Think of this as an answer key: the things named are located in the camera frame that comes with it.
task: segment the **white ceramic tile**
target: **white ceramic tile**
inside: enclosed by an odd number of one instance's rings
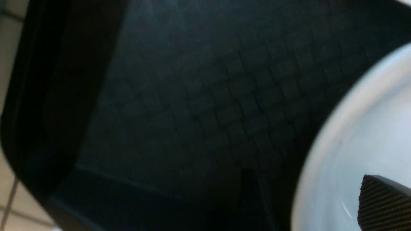
[[[2,111],[23,24],[7,16],[0,17],[0,111]]]
[[[13,181],[14,175],[9,168],[3,152],[0,151],[0,207],[6,207]]]
[[[47,212],[34,200],[21,183],[17,186],[17,192],[12,203],[12,210],[50,224],[54,223]]]
[[[9,214],[5,231],[53,231],[53,228]]]
[[[22,18],[25,17],[30,0],[5,0],[5,9]]]

